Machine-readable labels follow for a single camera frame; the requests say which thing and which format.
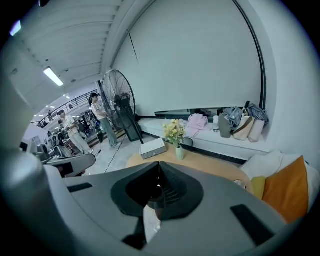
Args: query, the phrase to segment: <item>orange pillow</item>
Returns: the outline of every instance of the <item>orange pillow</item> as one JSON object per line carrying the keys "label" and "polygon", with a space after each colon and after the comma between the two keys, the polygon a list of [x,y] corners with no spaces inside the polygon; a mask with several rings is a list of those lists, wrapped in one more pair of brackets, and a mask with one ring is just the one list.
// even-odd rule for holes
{"label": "orange pillow", "polygon": [[271,205],[288,222],[308,211],[308,181],[304,157],[266,178],[262,200]]}

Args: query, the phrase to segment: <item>white box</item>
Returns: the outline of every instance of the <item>white box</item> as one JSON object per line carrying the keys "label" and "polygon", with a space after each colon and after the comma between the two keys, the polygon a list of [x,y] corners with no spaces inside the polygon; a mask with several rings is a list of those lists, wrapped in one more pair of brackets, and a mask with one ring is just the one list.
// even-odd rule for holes
{"label": "white box", "polygon": [[140,155],[143,159],[151,158],[166,151],[167,148],[162,138],[140,145]]}

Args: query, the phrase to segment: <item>beige pants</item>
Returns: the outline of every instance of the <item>beige pants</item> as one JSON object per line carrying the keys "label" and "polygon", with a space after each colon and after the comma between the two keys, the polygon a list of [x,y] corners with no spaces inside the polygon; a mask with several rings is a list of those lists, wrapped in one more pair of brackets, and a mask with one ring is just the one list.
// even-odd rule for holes
{"label": "beige pants", "polygon": [[73,144],[80,150],[80,152],[84,152],[84,153],[91,153],[92,149],[89,147],[88,143],[86,143],[86,141],[81,138],[81,136],[79,135],[79,133],[75,133],[70,135],[70,140],[73,142]]}

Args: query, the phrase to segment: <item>pink cloth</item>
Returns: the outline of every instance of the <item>pink cloth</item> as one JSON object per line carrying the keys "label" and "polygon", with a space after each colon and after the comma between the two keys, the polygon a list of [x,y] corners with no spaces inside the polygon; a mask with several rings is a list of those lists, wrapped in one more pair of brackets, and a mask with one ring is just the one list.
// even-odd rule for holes
{"label": "pink cloth", "polygon": [[208,118],[202,114],[192,114],[189,116],[187,124],[187,136],[195,137],[199,131],[210,131],[212,128],[207,127]]}

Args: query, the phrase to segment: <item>fan grille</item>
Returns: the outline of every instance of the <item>fan grille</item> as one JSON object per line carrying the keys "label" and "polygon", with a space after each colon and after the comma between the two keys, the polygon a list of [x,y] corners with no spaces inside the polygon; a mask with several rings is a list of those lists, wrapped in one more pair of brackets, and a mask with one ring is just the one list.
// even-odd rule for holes
{"label": "fan grille", "polygon": [[123,129],[132,126],[131,120],[135,120],[136,102],[125,76],[118,70],[110,70],[104,75],[100,89],[103,106],[110,121]]}

